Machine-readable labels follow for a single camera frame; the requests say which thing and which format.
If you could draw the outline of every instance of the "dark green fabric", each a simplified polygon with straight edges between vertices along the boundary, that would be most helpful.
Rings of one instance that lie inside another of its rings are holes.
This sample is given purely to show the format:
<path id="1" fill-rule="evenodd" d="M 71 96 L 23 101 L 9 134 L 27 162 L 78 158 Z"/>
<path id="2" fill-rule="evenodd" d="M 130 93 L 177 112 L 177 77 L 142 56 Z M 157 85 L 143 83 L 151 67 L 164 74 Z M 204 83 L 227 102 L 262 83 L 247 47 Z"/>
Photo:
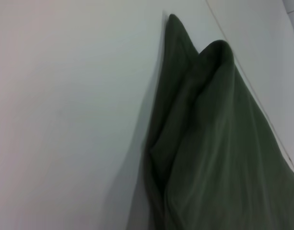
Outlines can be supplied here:
<path id="1" fill-rule="evenodd" d="M 198 54 L 174 15 L 146 152 L 157 230 L 294 230 L 294 173 L 230 46 Z"/>

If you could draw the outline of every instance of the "green towel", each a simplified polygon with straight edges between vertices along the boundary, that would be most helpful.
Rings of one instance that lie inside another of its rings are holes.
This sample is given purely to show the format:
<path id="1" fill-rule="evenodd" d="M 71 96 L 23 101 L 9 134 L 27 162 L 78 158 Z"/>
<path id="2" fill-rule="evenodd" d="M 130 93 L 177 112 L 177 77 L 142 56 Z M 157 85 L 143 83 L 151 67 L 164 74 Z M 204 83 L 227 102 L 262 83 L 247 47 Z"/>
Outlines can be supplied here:
<path id="1" fill-rule="evenodd" d="M 294 230 L 294 173 L 230 46 L 199 54 L 174 15 L 144 172 L 157 230 Z"/>

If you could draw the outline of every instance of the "green cloth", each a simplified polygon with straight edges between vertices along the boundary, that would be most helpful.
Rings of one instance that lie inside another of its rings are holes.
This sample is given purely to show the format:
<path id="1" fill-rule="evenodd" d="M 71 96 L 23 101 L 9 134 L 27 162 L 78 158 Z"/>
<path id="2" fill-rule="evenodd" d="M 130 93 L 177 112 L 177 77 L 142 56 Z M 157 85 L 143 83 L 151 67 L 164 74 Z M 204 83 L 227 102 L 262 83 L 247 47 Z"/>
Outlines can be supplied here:
<path id="1" fill-rule="evenodd" d="M 144 172 L 157 230 L 294 230 L 294 173 L 230 46 L 199 54 L 174 15 Z"/>

